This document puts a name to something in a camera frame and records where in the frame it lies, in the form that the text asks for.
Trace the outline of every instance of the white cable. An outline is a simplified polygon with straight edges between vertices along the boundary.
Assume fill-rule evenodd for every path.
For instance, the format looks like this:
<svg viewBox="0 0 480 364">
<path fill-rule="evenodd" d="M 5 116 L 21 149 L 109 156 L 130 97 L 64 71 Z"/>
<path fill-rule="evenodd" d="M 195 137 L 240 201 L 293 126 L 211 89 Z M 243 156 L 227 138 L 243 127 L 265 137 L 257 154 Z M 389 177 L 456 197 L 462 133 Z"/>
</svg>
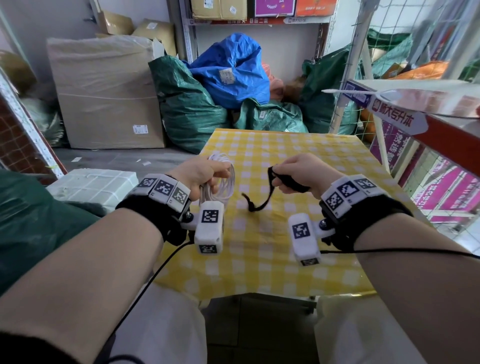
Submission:
<svg viewBox="0 0 480 364">
<path fill-rule="evenodd" d="M 211 156 L 208 157 L 210 160 L 217 160 L 219 162 L 230 162 L 230 159 L 225 153 L 213 152 Z M 230 177 L 222 178 L 218 183 L 218 192 L 212 194 L 210 186 L 206 183 L 202 186 L 202 194 L 200 195 L 200 204 L 204 201 L 220 201 L 227 207 L 228 200 L 233 195 L 233 189 L 235 187 L 235 169 L 233 168 L 233 163 L 231 163 L 230 168 Z"/>
</svg>

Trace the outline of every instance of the black sleeve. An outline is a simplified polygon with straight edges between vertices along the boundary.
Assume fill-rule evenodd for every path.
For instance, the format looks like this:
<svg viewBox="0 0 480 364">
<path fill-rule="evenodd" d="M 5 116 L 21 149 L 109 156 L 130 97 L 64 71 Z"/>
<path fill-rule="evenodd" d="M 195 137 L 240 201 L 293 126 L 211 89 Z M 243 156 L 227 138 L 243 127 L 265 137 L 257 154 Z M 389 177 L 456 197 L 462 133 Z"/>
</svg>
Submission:
<svg viewBox="0 0 480 364">
<path fill-rule="evenodd" d="M 48 342 L 20 335 L 0 332 L 1 354 L 6 363 L 59 363 L 78 364 L 68 354 Z"/>
</svg>

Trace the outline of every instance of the purple box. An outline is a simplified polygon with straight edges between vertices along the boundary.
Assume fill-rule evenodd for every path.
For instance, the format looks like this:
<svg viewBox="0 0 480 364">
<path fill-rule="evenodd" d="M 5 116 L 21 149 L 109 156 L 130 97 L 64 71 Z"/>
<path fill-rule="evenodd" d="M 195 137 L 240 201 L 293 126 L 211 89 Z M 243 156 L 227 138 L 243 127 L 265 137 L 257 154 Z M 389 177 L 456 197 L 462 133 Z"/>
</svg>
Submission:
<svg viewBox="0 0 480 364">
<path fill-rule="evenodd" d="M 295 0 L 255 0 L 255 17 L 293 16 Z"/>
</svg>

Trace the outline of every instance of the pink bag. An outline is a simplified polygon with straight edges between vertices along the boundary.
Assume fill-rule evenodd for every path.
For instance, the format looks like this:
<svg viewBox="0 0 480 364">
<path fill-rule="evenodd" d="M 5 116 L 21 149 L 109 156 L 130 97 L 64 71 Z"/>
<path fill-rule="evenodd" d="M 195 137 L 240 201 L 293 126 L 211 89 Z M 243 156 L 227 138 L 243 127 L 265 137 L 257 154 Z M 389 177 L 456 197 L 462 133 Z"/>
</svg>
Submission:
<svg viewBox="0 0 480 364">
<path fill-rule="evenodd" d="M 270 99 L 282 101 L 284 90 L 283 81 L 272 75 L 272 71 L 270 70 L 270 66 L 268 64 L 262 62 L 262 67 L 264 68 L 265 73 L 270 80 Z"/>
</svg>

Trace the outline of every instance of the yellow checkered tablecloth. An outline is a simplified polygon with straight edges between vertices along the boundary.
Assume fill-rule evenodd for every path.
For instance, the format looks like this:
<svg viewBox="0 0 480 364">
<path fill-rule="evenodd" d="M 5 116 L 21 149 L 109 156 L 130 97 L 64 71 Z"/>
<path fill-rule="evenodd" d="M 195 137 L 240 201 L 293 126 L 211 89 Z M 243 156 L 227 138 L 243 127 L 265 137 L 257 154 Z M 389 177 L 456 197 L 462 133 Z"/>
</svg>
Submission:
<svg viewBox="0 0 480 364">
<path fill-rule="evenodd" d="M 313 221 L 323 218 L 310 193 L 283 194 L 276 189 L 264 210 L 248 211 L 241 193 L 257 205 L 264 202 L 269 193 L 267 168 L 298 153 L 313 153 L 346 174 L 364 174 L 426 221 L 356 136 L 217 129 L 202 154 L 214 151 L 228 155 L 236 174 L 235 193 L 225 211 L 223 252 L 205 256 L 187 246 L 156 279 L 201 300 L 246 292 L 306 297 L 373 289 L 354 255 L 323 255 L 321 263 L 312 267 L 297 264 L 287 219 L 299 212 L 308 213 Z M 320 241 L 319 246 L 334 249 Z M 174 249 L 165 244 L 157 263 Z"/>
</svg>

